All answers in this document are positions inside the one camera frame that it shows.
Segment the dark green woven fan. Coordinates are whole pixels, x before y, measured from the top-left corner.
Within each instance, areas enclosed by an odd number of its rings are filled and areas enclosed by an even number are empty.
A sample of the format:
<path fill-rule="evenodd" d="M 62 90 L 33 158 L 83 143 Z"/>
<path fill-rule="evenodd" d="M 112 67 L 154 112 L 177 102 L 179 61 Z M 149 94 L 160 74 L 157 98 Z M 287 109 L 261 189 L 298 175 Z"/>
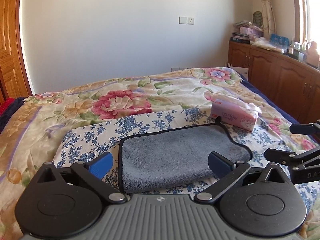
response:
<path fill-rule="evenodd" d="M 253 12 L 252 15 L 253 24 L 259 28 L 263 27 L 263 13 L 260 11 Z"/>

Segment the pink box on cabinet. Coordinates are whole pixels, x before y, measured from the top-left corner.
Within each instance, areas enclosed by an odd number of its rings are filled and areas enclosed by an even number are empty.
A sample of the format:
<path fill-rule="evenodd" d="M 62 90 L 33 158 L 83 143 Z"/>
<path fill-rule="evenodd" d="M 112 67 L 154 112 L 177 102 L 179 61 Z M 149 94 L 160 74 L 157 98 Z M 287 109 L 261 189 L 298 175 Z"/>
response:
<path fill-rule="evenodd" d="M 261 38 L 264 36 L 264 32 L 259 28 L 254 25 L 250 25 L 248 27 L 246 26 L 241 26 L 240 27 L 240 33 L 245 34 L 249 36 L 249 40 L 251 42 L 255 42 L 256 39 Z"/>

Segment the red and navy blanket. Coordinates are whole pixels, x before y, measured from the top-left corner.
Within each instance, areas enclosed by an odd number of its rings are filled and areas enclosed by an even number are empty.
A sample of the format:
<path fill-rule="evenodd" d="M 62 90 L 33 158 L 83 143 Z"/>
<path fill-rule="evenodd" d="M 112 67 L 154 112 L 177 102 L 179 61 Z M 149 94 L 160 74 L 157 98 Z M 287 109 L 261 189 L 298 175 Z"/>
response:
<path fill-rule="evenodd" d="M 0 116 L 0 133 L 3 131 L 13 114 L 23 105 L 24 97 L 16 99 L 8 98 L 1 105 L 1 116 Z"/>

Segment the dark books stack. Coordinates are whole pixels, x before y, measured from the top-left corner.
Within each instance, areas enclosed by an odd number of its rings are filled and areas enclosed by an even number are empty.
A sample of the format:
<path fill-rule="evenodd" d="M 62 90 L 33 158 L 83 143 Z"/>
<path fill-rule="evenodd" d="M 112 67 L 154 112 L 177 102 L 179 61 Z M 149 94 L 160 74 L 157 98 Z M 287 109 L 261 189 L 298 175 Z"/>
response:
<path fill-rule="evenodd" d="M 237 42 L 237 43 L 250 44 L 250 36 L 247 34 L 233 32 L 230 37 L 230 41 Z"/>

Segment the wooden sideboard cabinet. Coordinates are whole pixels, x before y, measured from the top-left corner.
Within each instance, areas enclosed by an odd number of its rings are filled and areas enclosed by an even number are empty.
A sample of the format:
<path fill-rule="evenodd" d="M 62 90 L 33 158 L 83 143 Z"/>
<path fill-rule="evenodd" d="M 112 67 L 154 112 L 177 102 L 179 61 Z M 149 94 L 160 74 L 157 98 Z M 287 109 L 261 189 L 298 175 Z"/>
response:
<path fill-rule="evenodd" d="M 228 63 L 248 68 L 248 81 L 298 122 L 319 120 L 319 70 L 281 53 L 229 41 Z"/>

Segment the purple and grey microfibre towel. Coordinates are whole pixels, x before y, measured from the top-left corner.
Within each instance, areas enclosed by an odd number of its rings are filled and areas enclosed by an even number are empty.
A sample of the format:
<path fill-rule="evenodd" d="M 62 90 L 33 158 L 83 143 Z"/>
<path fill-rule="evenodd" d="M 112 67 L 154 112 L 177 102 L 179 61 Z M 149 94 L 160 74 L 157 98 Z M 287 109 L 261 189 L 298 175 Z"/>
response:
<path fill-rule="evenodd" d="M 253 157 L 248 146 L 234 141 L 227 127 L 217 123 L 125 137 L 118 153 L 120 191 L 169 189 L 212 177 L 211 152 L 232 162 L 248 162 Z"/>

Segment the floral beige bed quilt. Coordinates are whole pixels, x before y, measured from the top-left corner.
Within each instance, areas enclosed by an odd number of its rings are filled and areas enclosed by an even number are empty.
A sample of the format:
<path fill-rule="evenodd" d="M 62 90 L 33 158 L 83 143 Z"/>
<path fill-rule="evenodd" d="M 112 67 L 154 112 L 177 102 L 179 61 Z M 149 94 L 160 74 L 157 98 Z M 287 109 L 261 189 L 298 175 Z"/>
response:
<path fill-rule="evenodd" d="M 215 94 L 253 103 L 262 111 L 259 116 L 279 112 L 294 123 L 227 67 L 109 79 L 24 99 L 1 132 L 1 239 L 21 237 L 14 215 L 16 203 L 40 166 L 53 162 L 68 131 L 91 121 L 169 110 L 208 107 L 210 117 Z"/>

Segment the blue packet on cabinet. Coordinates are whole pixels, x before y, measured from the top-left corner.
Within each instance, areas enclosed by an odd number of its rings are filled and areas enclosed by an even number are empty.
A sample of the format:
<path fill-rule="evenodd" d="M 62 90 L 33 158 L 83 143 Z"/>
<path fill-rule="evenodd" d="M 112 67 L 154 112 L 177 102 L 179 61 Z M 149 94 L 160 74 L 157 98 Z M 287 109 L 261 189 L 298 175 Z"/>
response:
<path fill-rule="evenodd" d="M 279 48 L 288 48 L 290 41 L 288 37 L 271 34 L 270 43 Z"/>

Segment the wooden door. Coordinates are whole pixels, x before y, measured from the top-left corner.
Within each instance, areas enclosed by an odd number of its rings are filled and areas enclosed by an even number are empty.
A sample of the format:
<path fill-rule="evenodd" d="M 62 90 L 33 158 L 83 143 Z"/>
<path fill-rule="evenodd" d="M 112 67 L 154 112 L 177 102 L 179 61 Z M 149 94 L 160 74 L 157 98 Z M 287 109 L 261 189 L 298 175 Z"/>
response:
<path fill-rule="evenodd" d="M 1 0 L 1 102 L 31 95 L 22 53 L 20 1 Z"/>

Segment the pink cotton tissue pack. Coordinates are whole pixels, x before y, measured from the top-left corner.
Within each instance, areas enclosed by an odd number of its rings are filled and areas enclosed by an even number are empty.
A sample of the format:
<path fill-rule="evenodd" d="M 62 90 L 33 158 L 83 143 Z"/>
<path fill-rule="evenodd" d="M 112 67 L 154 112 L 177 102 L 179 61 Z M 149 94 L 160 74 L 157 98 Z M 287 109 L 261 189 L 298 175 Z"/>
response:
<path fill-rule="evenodd" d="M 210 116 L 213 119 L 220 118 L 222 122 L 252 132 L 260 113 L 262 113 L 261 109 L 253 103 L 215 99 L 212 103 Z"/>

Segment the blue floral white cloth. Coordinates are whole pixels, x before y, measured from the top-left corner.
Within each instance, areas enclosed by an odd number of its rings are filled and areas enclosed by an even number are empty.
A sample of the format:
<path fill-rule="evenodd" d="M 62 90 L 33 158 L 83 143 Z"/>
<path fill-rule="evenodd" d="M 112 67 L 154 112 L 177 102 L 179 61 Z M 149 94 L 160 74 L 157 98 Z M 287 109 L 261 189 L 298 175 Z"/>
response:
<path fill-rule="evenodd" d="M 118 187 L 118 147 L 120 140 L 137 134 L 155 133 L 169 129 L 210 124 L 209 108 L 190 108 L 127 116 L 105 122 L 91 121 L 89 125 L 78 125 L 64 136 L 54 164 L 69 167 L 76 161 L 89 162 L 104 152 L 113 155 L 113 167 L 104 176 L 104 181 Z M 317 144 L 306 135 L 291 135 L 286 120 L 279 112 L 259 116 L 252 132 L 227 125 L 231 139 L 247 146 L 253 153 L 252 166 L 264 167 L 267 160 L 264 151 L 268 148 L 303 153 Z"/>

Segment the white wall switch socket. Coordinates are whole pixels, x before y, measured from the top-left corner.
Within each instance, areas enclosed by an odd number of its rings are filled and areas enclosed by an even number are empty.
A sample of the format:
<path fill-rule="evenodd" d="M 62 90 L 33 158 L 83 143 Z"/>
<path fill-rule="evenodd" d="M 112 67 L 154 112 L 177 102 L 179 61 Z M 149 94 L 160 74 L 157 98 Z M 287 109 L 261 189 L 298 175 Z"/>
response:
<path fill-rule="evenodd" d="M 179 17 L 179 24 L 194 24 L 194 18 L 193 17 L 186 17 L 186 16 L 180 16 Z"/>

